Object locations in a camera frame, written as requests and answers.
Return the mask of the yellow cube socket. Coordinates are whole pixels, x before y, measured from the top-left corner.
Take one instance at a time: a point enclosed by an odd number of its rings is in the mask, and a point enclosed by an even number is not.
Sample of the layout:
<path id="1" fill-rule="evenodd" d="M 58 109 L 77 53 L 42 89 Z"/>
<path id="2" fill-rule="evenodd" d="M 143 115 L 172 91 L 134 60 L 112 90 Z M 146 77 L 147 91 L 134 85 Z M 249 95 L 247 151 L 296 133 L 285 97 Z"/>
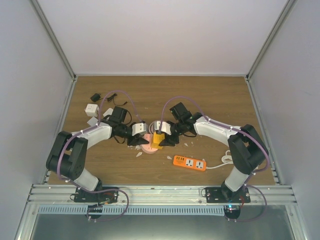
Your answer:
<path id="1" fill-rule="evenodd" d="M 165 134 L 164 133 L 154 133 L 152 135 L 152 138 L 151 138 L 151 147 L 153 149 L 158 149 L 158 150 L 161 150 L 163 147 L 160 146 L 160 143 L 165 139 Z"/>

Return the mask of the pink round socket base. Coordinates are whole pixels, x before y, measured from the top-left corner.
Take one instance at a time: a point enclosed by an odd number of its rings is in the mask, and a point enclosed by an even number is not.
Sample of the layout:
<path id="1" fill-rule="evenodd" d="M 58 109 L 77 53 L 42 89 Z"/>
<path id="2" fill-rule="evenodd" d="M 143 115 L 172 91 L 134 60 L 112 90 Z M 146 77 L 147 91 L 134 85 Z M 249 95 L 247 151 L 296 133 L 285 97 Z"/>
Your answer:
<path id="1" fill-rule="evenodd" d="M 145 140 L 147 140 L 148 143 L 147 143 L 147 144 L 141 144 L 141 145 L 140 145 L 141 150 L 142 150 L 144 153 L 146 153 L 146 154 L 154 154 L 154 153 L 156 153 L 156 151 L 158 151 L 158 149 L 152 147 L 153 135 L 150 134 L 150 133 L 146 133 L 146 134 L 143 136 L 143 138 L 144 138 Z"/>

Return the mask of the white cube adapter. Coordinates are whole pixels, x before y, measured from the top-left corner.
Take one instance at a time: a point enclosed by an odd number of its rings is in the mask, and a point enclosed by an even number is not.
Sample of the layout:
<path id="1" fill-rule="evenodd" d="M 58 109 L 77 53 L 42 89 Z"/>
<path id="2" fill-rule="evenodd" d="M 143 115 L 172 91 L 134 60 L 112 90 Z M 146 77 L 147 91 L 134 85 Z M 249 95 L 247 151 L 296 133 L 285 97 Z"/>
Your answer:
<path id="1" fill-rule="evenodd" d="M 114 110 L 113 108 L 108 108 L 108 109 L 103 113 L 103 116 L 106 117 L 106 116 L 112 115 L 113 110 Z"/>

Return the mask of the orange power strip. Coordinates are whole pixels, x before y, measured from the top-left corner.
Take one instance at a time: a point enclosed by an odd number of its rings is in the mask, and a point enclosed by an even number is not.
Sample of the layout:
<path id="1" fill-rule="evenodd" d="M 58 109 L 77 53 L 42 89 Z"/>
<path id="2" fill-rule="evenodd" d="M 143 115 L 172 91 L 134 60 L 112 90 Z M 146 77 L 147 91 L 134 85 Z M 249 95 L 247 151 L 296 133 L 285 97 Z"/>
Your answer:
<path id="1" fill-rule="evenodd" d="M 178 167 L 197 170 L 201 172 L 204 172 L 207 167 L 207 164 L 204 160 L 199 160 L 181 155 L 175 155 L 173 157 L 173 164 Z"/>

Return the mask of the white USB charger plug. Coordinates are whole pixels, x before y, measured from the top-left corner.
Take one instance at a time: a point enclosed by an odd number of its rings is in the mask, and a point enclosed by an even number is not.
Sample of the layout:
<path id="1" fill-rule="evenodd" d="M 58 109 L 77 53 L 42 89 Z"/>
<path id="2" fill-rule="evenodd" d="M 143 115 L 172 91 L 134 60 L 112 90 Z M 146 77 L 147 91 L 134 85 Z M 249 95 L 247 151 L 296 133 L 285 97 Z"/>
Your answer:
<path id="1" fill-rule="evenodd" d="M 90 127 L 95 126 L 97 123 L 98 123 L 98 119 L 97 119 L 96 117 L 91 117 L 91 118 L 87 121 L 87 124 L 88 124 Z"/>

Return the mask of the white tiger cube plug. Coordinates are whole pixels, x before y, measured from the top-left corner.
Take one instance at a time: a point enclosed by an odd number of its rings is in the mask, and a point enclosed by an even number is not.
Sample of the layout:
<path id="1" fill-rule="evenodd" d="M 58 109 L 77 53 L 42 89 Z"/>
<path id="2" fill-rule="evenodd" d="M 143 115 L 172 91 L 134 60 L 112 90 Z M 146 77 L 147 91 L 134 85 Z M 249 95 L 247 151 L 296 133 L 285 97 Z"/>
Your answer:
<path id="1" fill-rule="evenodd" d="M 88 117 L 98 117 L 99 115 L 99 106 L 97 104 L 93 104 L 93 103 L 88 103 L 86 105 L 86 108 L 85 108 L 85 114 L 88 116 Z"/>

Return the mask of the black power adapter with cable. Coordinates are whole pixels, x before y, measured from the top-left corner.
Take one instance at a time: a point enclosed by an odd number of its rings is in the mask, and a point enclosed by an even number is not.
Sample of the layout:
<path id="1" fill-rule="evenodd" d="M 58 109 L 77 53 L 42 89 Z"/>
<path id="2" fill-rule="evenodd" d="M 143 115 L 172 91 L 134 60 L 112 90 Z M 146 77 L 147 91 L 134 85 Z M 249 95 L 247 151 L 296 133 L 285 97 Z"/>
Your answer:
<path id="1" fill-rule="evenodd" d="M 115 102 L 115 97 L 117 97 L 118 95 L 116 94 L 116 93 L 113 93 L 111 96 L 109 96 L 109 97 L 107 97 L 106 98 L 106 101 L 108 102 L 108 103 L 113 103 L 115 106 L 125 106 L 128 102 L 127 101 L 125 101 L 124 103 L 122 103 L 122 104 L 117 104 L 116 102 Z M 100 101 L 100 100 L 102 100 L 103 98 L 101 97 L 101 94 L 100 93 L 95 93 L 95 94 L 93 94 L 91 97 L 90 97 L 90 100 L 93 102 L 93 103 L 96 103 L 96 102 L 98 102 L 98 101 Z"/>

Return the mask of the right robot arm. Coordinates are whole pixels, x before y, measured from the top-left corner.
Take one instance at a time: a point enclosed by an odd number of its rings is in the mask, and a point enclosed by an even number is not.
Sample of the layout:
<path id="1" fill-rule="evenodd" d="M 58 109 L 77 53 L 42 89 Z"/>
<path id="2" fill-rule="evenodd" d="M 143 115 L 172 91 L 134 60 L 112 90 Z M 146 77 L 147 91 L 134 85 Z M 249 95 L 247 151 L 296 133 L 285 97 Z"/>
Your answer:
<path id="1" fill-rule="evenodd" d="M 157 120 L 153 129 L 164 134 L 160 146 L 174 147 L 185 133 L 205 136 L 223 143 L 229 148 L 233 169 L 221 184 L 221 196 L 228 203 L 234 202 L 240 195 L 241 188 L 252 175 L 261 172 L 259 166 L 266 162 L 264 169 L 270 166 L 269 152 L 258 132 L 252 125 L 243 127 L 216 121 L 200 110 L 192 114 L 183 103 L 178 103 L 170 112 L 175 122 Z"/>

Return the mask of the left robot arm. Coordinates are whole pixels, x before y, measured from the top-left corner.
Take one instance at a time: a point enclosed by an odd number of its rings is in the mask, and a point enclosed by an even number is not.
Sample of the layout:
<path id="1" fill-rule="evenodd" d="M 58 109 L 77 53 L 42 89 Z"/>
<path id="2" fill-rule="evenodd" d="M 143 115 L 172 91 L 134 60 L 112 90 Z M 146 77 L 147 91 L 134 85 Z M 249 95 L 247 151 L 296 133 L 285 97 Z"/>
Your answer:
<path id="1" fill-rule="evenodd" d="M 147 124 L 144 121 L 125 124 L 127 113 L 126 109 L 116 106 L 110 115 L 103 117 L 93 126 L 73 133 L 59 132 L 46 161 L 47 170 L 83 189 L 90 201 L 101 200 L 103 189 L 99 187 L 100 179 L 85 168 L 87 150 L 116 137 L 126 140 L 128 146 L 149 143 L 143 137 L 148 130 Z"/>

